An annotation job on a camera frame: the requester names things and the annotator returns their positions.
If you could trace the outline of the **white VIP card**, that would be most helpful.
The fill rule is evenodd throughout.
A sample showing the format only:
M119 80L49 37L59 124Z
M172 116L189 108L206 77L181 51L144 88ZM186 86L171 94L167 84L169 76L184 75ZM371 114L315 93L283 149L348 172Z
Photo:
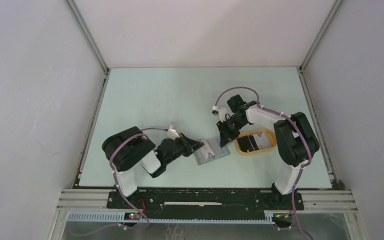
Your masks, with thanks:
M218 137L206 139L203 141L205 146L211 147L213 152L215 153L215 157L219 156L222 153L222 150L220 148L220 139Z
M211 161L215 157L215 153L211 147L204 145L198 150L199 160L201 163L206 163Z

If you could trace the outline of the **black VIP card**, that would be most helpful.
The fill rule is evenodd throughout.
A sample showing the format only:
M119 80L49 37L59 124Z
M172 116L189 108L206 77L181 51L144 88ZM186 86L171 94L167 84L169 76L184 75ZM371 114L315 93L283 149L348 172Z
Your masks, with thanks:
M245 135L237 139L237 145L241 152L251 153L257 151L258 145L253 135Z

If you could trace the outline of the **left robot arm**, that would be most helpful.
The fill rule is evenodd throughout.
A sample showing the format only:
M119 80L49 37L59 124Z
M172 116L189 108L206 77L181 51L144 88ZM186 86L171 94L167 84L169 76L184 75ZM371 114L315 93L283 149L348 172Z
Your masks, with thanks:
M160 145L156 145L145 131L157 130L166 133ZM109 161L115 186L120 193L118 201L125 208L133 208L138 202L138 184L134 167L141 167L152 177L157 178L167 169L167 165L180 157L189 157L205 144L177 132L171 124L168 128L133 126L108 137L101 148Z

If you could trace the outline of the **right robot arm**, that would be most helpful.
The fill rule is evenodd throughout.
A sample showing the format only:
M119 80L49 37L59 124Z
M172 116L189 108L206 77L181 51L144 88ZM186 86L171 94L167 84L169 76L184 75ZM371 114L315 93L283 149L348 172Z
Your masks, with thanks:
M286 115L262 106L259 100L245 102L240 95L234 95L227 101L232 114L226 108L214 104L212 113L219 116L217 128L220 134L220 146L239 138L240 130L246 125L259 125L275 135L277 150L283 165L274 182L277 191L271 194L271 204L284 209L291 202L289 193L293 192L304 168L311 164L313 156L320 150L320 143L302 112Z

